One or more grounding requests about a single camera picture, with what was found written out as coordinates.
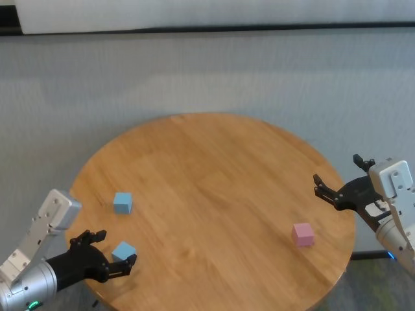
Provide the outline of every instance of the gray wall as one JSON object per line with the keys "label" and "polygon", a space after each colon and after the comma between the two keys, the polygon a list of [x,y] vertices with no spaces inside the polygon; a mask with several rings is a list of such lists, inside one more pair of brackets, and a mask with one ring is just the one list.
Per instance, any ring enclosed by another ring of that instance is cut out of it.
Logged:
{"label": "gray wall", "polygon": [[[0,39],[0,259],[49,189],[105,142],[153,118],[244,113],[317,147],[415,165],[415,30],[116,34]],[[358,223],[356,250],[379,249]]]}

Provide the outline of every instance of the wooden table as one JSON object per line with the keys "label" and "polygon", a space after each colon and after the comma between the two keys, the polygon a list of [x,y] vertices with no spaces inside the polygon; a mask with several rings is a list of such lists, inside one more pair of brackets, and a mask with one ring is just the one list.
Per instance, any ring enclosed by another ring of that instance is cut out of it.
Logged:
{"label": "wooden table", "polygon": [[[314,196],[313,174],[342,185],[305,141],[238,115],[173,116],[133,128],[102,147],[71,189],[83,208],[67,238],[108,231],[110,258],[124,240],[139,251],[129,277],[87,281],[122,311],[295,311],[317,304],[338,281],[355,238],[352,212]],[[115,214],[131,192],[131,215]],[[297,248],[294,223],[316,244]]]}

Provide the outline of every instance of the round table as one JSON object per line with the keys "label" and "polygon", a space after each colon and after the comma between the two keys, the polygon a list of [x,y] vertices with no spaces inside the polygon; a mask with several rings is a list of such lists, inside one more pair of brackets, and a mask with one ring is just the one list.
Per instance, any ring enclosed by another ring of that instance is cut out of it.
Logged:
{"label": "round table", "polygon": [[[103,146],[71,189],[82,202],[67,239],[107,230],[111,258],[125,241],[139,259],[130,276],[88,280],[115,310],[295,311],[335,285],[355,238],[351,211],[314,196],[313,174],[336,189],[333,167],[305,141],[266,122],[225,113],[148,122]],[[132,213],[115,214],[116,192]],[[291,230],[309,222],[315,245]]]}

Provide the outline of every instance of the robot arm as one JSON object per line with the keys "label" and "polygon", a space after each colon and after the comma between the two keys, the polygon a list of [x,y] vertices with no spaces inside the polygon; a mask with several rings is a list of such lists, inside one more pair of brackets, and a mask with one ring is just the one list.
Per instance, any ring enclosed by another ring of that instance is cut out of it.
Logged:
{"label": "robot arm", "polygon": [[387,159],[375,163],[373,159],[363,161],[357,154],[353,161],[366,176],[334,191],[314,175],[314,193],[338,211],[355,211],[382,246],[415,275],[415,186],[407,162]]}
{"label": "robot arm", "polygon": [[49,193],[19,247],[0,266],[0,311],[35,310],[83,279],[106,282],[130,274],[137,255],[109,263],[91,245],[105,239],[105,230],[87,230],[70,240],[66,253],[45,260],[52,239],[70,227],[80,208],[66,192]]}

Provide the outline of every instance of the black baseboard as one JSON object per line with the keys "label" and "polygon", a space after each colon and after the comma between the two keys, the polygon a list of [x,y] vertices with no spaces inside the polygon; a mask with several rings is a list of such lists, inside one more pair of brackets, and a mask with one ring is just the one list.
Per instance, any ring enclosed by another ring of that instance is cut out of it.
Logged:
{"label": "black baseboard", "polygon": [[356,251],[351,254],[350,260],[363,260],[363,259],[381,259],[390,258],[394,259],[392,254],[387,251]]}
{"label": "black baseboard", "polygon": [[22,35],[18,11],[14,5],[0,6],[0,36]]}

